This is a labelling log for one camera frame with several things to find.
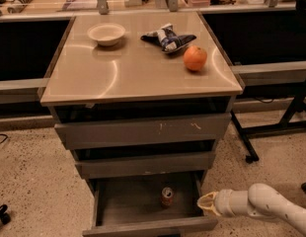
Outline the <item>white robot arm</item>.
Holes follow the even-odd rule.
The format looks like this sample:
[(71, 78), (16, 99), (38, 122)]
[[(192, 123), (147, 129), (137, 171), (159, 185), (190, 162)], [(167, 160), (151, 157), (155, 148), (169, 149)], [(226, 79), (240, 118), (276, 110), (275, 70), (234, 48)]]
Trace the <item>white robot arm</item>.
[(200, 197), (196, 204), (200, 209), (222, 217), (281, 219), (306, 237), (306, 208), (291, 202), (266, 184), (253, 184), (246, 191), (224, 189), (211, 192)]

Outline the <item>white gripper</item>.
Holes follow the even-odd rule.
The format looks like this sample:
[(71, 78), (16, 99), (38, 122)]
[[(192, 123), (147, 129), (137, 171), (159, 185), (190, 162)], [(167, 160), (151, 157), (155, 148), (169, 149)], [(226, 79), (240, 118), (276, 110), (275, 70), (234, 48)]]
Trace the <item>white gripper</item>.
[(235, 217), (248, 214), (248, 192), (221, 190), (200, 197), (197, 206), (217, 216)]

